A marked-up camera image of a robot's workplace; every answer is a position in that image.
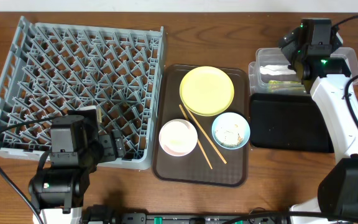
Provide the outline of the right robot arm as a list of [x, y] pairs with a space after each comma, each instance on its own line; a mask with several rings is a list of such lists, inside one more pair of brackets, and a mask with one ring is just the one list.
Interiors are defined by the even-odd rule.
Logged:
[[336, 160], [316, 198], [290, 208], [290, 223], [358, 223], [358, 100], [352, 87], [358, 75], [332, 55], [343, 44], [338, 30], [330, 19], [305, 18], [278, 45], [318, 106]]

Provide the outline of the light blue bowl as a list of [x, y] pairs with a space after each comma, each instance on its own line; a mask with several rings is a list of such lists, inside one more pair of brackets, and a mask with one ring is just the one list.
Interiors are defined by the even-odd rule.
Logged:
[[250, 125], [238, 113], [227, 112], [217, 116], [211, 127], [214, 141], [228, 150], [244, 147], [250, 139]]

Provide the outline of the white plastic wrapper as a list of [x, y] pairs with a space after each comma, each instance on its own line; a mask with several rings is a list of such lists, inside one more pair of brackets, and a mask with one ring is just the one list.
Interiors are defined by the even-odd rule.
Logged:
[[290, 70], [287, 65], [266, 65], [260, 66], [259, 71], [261, 75], [295, 75], [294, 70]]

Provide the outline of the pink bowl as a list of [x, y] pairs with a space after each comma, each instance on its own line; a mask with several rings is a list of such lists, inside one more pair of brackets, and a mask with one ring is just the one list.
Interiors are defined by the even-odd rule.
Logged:
[[158, 140], [167, 154], [181, 157], [194, 150], [198, 142], [198, 133], [189, 121], [173, 119], [162, 126]]

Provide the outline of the green snack wrapper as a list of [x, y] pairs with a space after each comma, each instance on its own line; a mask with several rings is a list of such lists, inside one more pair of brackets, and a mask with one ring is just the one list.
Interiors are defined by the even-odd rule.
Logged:
[[305, 89], [300, 82], [296, 81], [277, 81], [270, 80], [268, 82], [268, 92], [269, 93], [304, 93]]

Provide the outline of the white paper cup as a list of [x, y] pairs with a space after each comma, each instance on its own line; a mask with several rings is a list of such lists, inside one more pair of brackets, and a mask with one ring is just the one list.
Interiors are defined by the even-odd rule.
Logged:
[[167, 123], [162, 130], [162, 142], [175, 153], [185, 153], [190, 150], [191, 133], [182, 121]]

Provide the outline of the pile of rice and nuts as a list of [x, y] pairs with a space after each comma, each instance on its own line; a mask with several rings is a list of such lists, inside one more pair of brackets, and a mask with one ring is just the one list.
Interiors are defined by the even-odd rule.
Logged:
[[226, 147], [237, 147], [244, 139], [244, 130], [237, 124], [219, 126], [215, 130], [215, 137]]

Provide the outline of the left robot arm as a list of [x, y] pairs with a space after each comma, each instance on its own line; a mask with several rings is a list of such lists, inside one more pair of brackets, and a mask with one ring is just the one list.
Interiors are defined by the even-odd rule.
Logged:
[[101, 162], [124, 157], [120, 131], [98, 133], [95, 116], [68, 115], [53, 119], [51, 150], [39, 160], [29, 183], [35, 223], [80, 223], [90, 174]]

